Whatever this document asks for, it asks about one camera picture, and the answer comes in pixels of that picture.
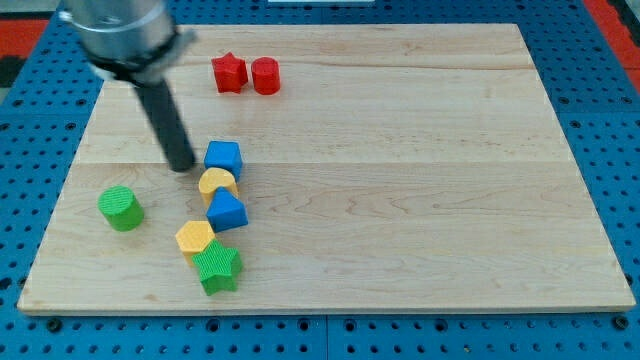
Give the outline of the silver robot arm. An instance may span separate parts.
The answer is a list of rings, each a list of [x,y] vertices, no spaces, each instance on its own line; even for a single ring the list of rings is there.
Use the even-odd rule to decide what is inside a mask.
[[[59,18],[76,31],[97,76],[135,86],[160,83],[196,41],[163,0],[64,0]]]

